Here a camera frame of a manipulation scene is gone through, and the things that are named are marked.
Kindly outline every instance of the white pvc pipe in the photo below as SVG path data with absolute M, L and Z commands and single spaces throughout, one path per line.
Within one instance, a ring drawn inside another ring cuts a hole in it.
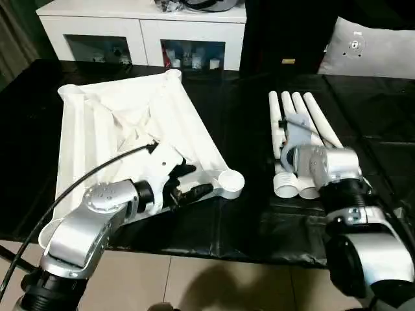
M 287 91 L 282 92 L 281 99 L 283 101 L 284 113 L 285 117 L 290 114 L 295 114 L 296 110 L 294 109 L 294 105 L 292 104 L 290 93 Z
M 318 106 L 313 95 L 311 93 L 304 94 L 304 101 L 307 104 L 307 107 L 309 108 L 311 117 L 313 118 L 320 134 L 324 138 L 329 140 L 330 143 L 333 143 L 335 147 L 343 148 L 342 143 L 338 139 L 335 131 L 333 131 L 332 127 L 330 126 L 329 121 L 327 121 L 326 117 L 324 116 L 322 110 Z M 326 146 L 329 146 L 330 143 L 324 141 L 324 144 L 326 144 Z
M 320 195 L 311 177 L 298 177 L 298 194 L 306 200 L 318 198 Z
M 279 121 L 282 119 L 281 110 L 279 108 L 278 96 L 275 91 L 268 94 L 270 101 L 270 118 L 271 118 L 271 134 L 272 134 L 272 149 L 274 150 L 274 157 L 279 159 L 281 156 L 281 145 L 285 140 L 284 129 L 279 127 Z M 274 192 L 280 198 L 293 198 L 298 194 L 298 180 L 297 177 L 277 164 L 275 165 Z
M 306 115 L 309 119 L 309 127 L 311 130 L 317 132 L 316 126 L 314 125 L 313 119 L 311 118 L 309 111 L 307 110 L 307 107 L 305 107 L 303 98 L 299 94 L 299 92 L 295 92 L 292 94 L 292 101 L 294 102 L 294 107 L 296 108 L 297 113 L 301 113 L 303 115 Z M 311 134 L 311 144 L 315 144 L 318 146 L 323 146 L 323 142 L 321 138 L 315 134 Z
M 273 179 L 274 192 L 280 198 L 293 198 L 298 194 L 297 177 L 287 172 L 280 164 L 275 165 L 275 173 Z
M 279 121 L 282 119 L 282 116 L 279 109 L 277 93 L 275 91 L 271 91 L 268 94 L 268 98 L 270 101 L 272 149 L 274 151 L 274 157 L 279 159 L 281 157 L 280 148 L 285 138 L 284 130 L 279 127 Z

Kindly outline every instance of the black tablecloth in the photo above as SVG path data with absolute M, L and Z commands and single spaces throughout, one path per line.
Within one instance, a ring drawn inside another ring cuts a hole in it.
M 0 93 L 3 186 L 0 238 L 24 239 L 54 197 L 64 84 L 163 72 L 159 67 L 38 60 Z M 383 199 L 415 207 L 415 82 L 346 76 L 184 72 L 183 85 L 227 164 L 246 185 L 120 229 L 111 248 L 247 262 L 324 267 L 318 200 L 277 198 L 268 92 L 310 91 Z

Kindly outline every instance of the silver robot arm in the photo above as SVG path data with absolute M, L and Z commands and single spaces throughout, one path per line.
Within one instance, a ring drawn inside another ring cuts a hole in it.
M 79 207 L 56 228 L 39 268 L 23 278 L 25 295 L 14 310 L 75 311 L 110 237 L 121 226 L 170 209 L 164 207 L 170 206 L 166 200 L 180 206 L 213 191 L 211 184 L 186 193 L 176 188 L 177 178 L 194 170 L 174 148 L 159 144 L 148 153 L 137 183 L 124 180 L 89 188 Z
M 307 145 L 291 145 L 285 154 L 286 168 L 311 177 L 320 193 L 333 284 L 365 310 L 415 310 L 412 257 L 374 202 L 357 154 Z

